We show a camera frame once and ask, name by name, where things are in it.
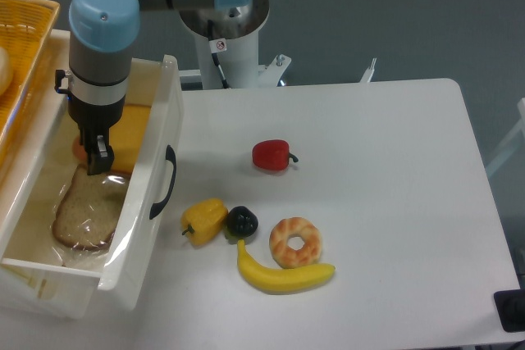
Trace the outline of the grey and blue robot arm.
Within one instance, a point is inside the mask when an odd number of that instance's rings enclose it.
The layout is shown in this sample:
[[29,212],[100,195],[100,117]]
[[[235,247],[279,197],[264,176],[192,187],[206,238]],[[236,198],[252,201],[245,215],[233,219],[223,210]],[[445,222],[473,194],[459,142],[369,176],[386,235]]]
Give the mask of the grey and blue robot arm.
[[140,13],[227,10],[251,0],[71,0],[69,67],[55,72],[54,89],[68,100],[80,132],[88,175],[110,171],[110,129],[120,120]]

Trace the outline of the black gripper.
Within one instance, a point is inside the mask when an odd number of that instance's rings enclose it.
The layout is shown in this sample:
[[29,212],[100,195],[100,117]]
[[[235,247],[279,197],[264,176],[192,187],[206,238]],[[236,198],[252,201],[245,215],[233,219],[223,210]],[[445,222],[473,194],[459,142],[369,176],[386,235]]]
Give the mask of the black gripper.
[[55,91],[67,97],[69,115],[80,130],[80,156],[87,157],[87,174],[109,172],[114,162],[109,130],[121,118],[126,79],[114,85],[89,84],[70,70],[57,69],[54,84]]

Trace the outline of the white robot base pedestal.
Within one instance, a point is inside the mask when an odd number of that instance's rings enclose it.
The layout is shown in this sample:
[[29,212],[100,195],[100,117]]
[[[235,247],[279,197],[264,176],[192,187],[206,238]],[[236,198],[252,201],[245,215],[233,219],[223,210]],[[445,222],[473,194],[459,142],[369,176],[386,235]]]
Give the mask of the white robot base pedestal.
[[193,35],[203,89],[246,89],[284,86],[291,59],[279,54],[259,63],[259,33],[269,17],[269,0],[225,10],[182,11]]

